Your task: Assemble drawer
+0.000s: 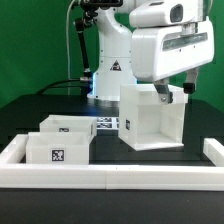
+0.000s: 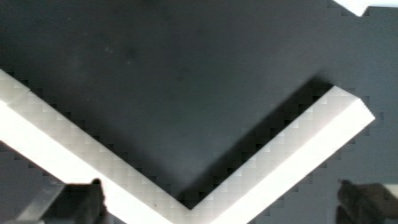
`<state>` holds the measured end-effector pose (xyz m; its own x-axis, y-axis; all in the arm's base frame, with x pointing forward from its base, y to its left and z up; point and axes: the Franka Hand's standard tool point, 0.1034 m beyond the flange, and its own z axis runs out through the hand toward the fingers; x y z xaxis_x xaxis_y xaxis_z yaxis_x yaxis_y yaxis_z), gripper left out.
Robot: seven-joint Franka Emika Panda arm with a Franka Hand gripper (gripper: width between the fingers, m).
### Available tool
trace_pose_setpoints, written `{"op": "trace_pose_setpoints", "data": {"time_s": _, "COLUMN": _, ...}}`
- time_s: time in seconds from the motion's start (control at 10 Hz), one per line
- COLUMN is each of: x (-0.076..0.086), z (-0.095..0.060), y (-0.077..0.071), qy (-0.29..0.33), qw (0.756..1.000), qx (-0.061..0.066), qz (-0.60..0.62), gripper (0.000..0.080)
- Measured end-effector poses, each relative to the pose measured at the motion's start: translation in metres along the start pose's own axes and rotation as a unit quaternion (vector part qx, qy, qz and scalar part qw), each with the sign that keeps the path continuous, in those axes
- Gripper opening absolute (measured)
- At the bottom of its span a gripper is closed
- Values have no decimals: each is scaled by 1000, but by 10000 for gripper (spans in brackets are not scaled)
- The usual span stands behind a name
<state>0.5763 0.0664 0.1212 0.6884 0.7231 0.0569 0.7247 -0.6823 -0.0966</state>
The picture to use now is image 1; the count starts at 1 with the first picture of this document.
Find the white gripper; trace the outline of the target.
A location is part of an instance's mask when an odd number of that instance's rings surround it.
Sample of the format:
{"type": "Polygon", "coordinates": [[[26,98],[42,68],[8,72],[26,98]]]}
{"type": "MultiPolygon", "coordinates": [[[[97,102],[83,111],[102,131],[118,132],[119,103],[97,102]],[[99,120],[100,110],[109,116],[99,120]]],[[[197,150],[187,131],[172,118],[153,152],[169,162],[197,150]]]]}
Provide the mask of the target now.
{"type": "Polygon", "coordinates": [[[164,79],[186,72],[184,92],[193,94],[199,67],[213,60],[214,31],[210,20],[198,24],[198,32],[183,35],[182,27],[136,29],[131,41],[131,66],[139,81],[154,82],[162,103],[171,104],[173,93],[169,80],[164,79]]]}

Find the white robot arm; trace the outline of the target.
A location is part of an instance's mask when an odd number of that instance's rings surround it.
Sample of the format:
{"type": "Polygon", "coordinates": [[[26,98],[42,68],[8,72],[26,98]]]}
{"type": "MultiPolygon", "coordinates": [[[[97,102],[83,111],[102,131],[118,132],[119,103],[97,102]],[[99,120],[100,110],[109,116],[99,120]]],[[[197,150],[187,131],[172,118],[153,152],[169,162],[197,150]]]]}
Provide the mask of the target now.
{"type": "Polygon", "coordinates": [[[187,74],[183,89],[196,90],[198,68],[213,60],[213,0],[84,0],[96,12],[99,67],[92,96],[120,98],[122,84],[155,85],[164,103],[172,101],[168,79],[187,74]]]}

